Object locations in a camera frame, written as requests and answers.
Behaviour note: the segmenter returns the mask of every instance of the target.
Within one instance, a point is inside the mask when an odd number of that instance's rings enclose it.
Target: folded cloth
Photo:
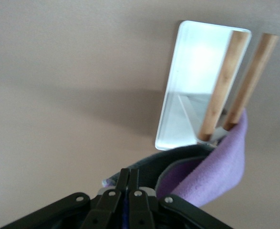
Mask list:
[[[154,188],[158,198],[172,193],[200,207],[240,182],[246,131],[244,111],[239,124],[214,150],[205,145],[180,147],[147,157],[128,168],[138,168],[139,185]],[[119,173],[104,180],[103,185],[115,185],[118,176]]]

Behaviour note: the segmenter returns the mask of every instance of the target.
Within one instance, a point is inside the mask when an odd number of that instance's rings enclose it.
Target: wooden handle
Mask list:
[[[248,40],[248,36],[249,34],[247,32],[233,31],[232,33],[214,92],[198,134],[198,138],[201,141],[208,141],[214,133],[215,126],[220,117],[229,87],[233,80],[233,74],[238,66],[240,57]]]
[[[240,119],[244,107],[247,105],[255,86],[257,85],[260,76],[262,75],[265,66],[272,54],[272,51],[278,41],[277,35],[264,33],[259,42],[259,46],[251,61],[244,81],[239,89],[239,92],[231,106],[229,113],[224,122],[223,128],[230,130],[235,126]]]

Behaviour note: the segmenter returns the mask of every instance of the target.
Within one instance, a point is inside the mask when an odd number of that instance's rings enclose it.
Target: purple cloth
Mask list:
[[[246,131],[247,114],[244,111],[239,124],[198,166],[194,161],[183,161],[167,170],[156,189],[157,197],[170,191],[200,207],[235,187],[244,173]]]

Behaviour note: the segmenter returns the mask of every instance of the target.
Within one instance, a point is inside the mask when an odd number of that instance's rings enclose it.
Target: wooden dowel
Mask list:
[[[249,34],[247,32],[233,31],[232,33],[214,92],[198,134],[198,138],[201,141],[208,141],[214,133],[215,126],[220,117],[229,87],[233,80],[234,72],[238,66],[248,37]]]
[[[223,128],[225,130],[229,131],[239,122],[243,109],[247,105],[254,88],[262,75],[278,39],[279,37],[277,35],[268,33],[262,35],[244,81],[224,122]]]

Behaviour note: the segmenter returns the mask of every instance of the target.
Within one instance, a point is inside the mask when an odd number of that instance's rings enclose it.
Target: wooden stick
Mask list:
[[[214,92],[207,107],[201,130],[198,134],[198,138],[201,141],[208,141],[214,133],[215,126],[220,117],[229,87],[233,80],[233,74],[238,66],[248,36],[249,34],[247,32],[233,31],[232,33]]]
[[[244,107],[247,105],[254,88],[258,83],[278,39],[279,37],[277,35],[268,33],[262,35],[244,81],[224,122],[223,128],[225,130],[229,131],[239,122]]]

